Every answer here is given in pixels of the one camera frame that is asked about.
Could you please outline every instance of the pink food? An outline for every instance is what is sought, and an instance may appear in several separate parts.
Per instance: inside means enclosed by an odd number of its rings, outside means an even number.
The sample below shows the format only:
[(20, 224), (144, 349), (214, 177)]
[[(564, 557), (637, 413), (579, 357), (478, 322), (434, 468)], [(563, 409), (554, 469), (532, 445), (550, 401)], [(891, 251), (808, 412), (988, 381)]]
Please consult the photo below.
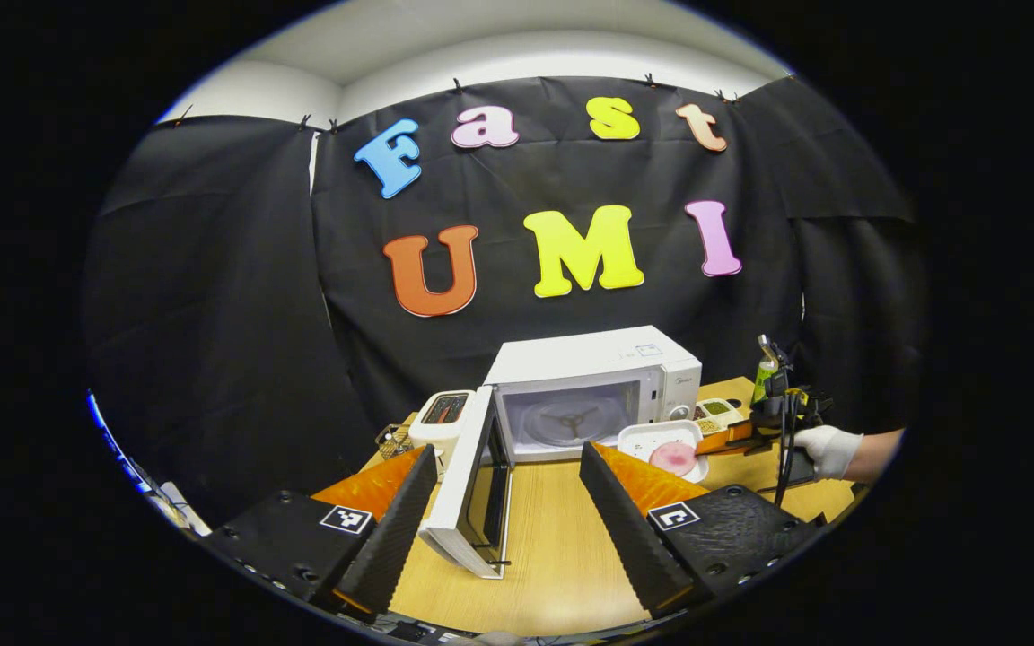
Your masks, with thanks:
[(697, 455), (692, 445), (682, 441), (670, 441), (657, 447), (649, 455), (649, 465), (660, 466), (665, 471), (676, 475), (685, 475), (697, 465)]

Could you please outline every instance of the table surface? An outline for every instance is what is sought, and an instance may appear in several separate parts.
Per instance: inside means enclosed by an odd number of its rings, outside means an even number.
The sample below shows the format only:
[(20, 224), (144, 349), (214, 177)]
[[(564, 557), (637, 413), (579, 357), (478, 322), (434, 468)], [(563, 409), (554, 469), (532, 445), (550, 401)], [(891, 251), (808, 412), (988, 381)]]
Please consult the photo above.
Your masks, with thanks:
[[(697, 400), (744, 402), (752, 381), (734, 377), (701, 386)], [(416, 412), (404, 422), (414, 421)], [(712, 455), (707, 490), (739, 484), (756, 491), (777, 484), (776, 445), (754, 455)], [(374, 454), (364, 469), (382, 462)], [(483, 580), (414, 540), (391, 612), (447, 628), (522, 636), (612, 629), (652, 618), (636, 599), (601, 516), (580, 481), (580, 461), (518, 463), (513, 469), (505, 580)], [(434, 487), (426, 515), (442, 486)], [(762, 494), (772, 501), (772, 494)], [(789, 488), (781, 506), (802, 520), (837, 519), (853, 502), (851, 484), (821, 481)]]

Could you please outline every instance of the microwave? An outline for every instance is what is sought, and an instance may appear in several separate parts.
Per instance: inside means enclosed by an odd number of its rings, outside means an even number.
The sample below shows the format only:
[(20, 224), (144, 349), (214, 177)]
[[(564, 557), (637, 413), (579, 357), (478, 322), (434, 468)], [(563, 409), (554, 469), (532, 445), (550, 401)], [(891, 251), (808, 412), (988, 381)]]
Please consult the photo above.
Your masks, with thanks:
[(700, 380), (700, 361), (651, 326), (501, 344), (480, 388), (431, 398), (463, 408), (454, 429), (419, 437), (439, 438), (448, 457), (420, 539), (452, 564), (504, 578), (517, 463), (579, 459), (585, 442), (615, 445), (627, 426), (692, 420)]

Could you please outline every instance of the black curtain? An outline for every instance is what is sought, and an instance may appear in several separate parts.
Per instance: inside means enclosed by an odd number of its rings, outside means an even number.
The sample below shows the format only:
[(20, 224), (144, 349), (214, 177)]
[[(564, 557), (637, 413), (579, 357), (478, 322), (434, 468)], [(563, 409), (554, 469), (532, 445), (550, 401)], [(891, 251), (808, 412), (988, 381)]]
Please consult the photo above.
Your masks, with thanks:
[(797, 381), (832, 394), (832, 425), (869, 433), (907, 425), (927, 335), (912, 205), (841, 112), (797, 79), (747, 94), (738, 111), (799, 251)]
[(272, 119), (156, 126), (92, 232), (83, 329), (98, 407), (212, 527), (278, 488), (320, 490), (374, 450), (316, 281), (311, 142)]
[[(625, 98), (640, 123), (635, 140), (599, 140), (586, 102)], [(697, 103), (729, 142), (698, 144), (676, 115)], [(511, 147), (456, 147), (452, 130), (467, 107), (500, 105), (520, 140)], [(378, 423), (404, 419), (428, 396), (477, 388), (501, 343), (652, 324), (700, 357), (702, 379), (755, 376), (759, 334), (786, 346), (799, 339), (800, 260), (785, 206), (760, 158), (743, 112), (710, 94), (624, 79), (518, 79), (410, 99), (343, 124), (320, 140), (312, 208), (322, 282), (354, 383)], [(399, 119), (414, 119), (422, 175), (383, 199), (381, 180), (354, 154)], [(731, 250), (743, 268), (706, 277), (693, 201), (719, 201)], [(631, 210), (629, 230), (640, 286), (538, 298), (541, 279), (525, 216), (564, 213), (585, 235), (596, 209)], [(387, 242), (425, 236), (425, 280), (444, 291), (453, 276), (438, 233), (473, 224), (477, 291), (463, 310), (422, 318), (394, 296)], [(569, 271), (564, 271), (572, 279)]]

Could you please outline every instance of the gloved hand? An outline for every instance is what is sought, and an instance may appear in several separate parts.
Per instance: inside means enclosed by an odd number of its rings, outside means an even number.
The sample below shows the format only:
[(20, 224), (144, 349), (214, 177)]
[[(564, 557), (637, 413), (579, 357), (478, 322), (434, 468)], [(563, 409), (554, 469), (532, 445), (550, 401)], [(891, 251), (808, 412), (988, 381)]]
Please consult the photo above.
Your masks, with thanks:
[(506, 633), (504, 629), (494, 629), (491, 633), (477, 635), (474, 639), (454, 637), (446, 642), (446, 646), (521, 646), (523, 643), (525, 638)]
[(842, 480), (864, 436), (842, 431), (835, 426), (816, 426), (796, 431), (796, 445), (808, 451), (816, 463), (816, 478)]

